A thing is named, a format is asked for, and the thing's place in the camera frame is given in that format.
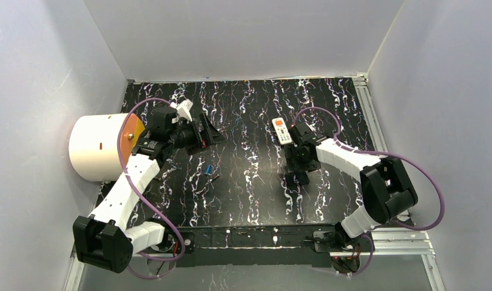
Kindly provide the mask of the white remote control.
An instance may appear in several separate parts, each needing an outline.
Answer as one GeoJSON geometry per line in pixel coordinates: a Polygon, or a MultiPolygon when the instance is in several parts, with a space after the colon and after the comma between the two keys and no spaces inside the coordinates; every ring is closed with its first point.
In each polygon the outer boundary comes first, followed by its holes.
{"type": "Polygon", "coordinates": [[[281,146],[289,145],[293,143],[293,140],[288,132],[288,128],[283,118],[272,119],[272,125],[275,130],[275,134],[281,146]]]}

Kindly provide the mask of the black remote control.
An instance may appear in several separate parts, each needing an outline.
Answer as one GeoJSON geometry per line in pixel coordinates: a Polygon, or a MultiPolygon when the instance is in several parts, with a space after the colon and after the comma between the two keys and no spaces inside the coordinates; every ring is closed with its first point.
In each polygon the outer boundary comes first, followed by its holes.
{"type": "Polygon", "coordinates": [[[298,180],[298,183],[302,186],[309,184],[309,177],[308,177],[308,174],[306,172],[297,173],[296,178],[298,180]]]}

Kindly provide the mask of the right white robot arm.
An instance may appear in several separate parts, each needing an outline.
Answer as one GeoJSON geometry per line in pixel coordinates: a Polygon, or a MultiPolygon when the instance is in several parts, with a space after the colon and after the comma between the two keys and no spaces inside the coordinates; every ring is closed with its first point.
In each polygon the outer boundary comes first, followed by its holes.
{"type": "Polygon", "coordinates": [[[285,177],[298,186],[309,184],[308,174],[331,165],[360,183],[363,204],[336,223],[332,230],[315,232],[308,240],[316,252],[344,249],[418,202],[417,193],[400,158],[369,155],[340,146],[330,136],[317,134],[300,122],[283,129],[285,177]]]}

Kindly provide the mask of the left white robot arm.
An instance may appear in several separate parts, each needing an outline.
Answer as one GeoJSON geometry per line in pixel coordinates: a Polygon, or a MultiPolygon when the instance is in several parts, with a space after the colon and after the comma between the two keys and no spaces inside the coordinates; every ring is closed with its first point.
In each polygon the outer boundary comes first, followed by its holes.
{"type": "Polygon", "coordinates": [[[225,142],[209,118],[190,114],[191,102],[163,102],[144,124],[134,112],[83,116],[70,134],[69,155],[75,171],[93,182],[113,187],[86,216],[73,223],[78,261],[115,273],[124,271],[133,255],[163,242],[172,222],[128,221],[164,163],[178,149],[188,155],[225,142]]]}

